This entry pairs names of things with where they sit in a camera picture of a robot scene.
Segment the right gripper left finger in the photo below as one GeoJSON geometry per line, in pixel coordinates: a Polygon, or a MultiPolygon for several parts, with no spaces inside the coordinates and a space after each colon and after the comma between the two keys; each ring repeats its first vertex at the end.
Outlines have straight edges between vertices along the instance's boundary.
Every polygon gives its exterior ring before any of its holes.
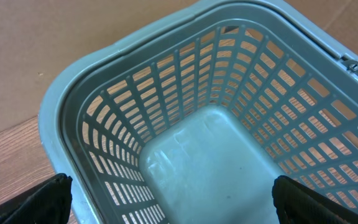
{"type": "Polygon", "coordinates": [[[72,181],[59,173],[0,204],[0,224],[67,224],[72,181]]]}

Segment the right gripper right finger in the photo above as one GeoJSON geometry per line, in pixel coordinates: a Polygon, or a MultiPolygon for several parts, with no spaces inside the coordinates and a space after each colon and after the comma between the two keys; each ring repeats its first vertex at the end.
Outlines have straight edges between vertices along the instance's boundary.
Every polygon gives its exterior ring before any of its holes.
{"type": "Polygon", "coordinates": [[[281,175],[272,187],[280,224],[358,224],[358,214],[281,175]]]}

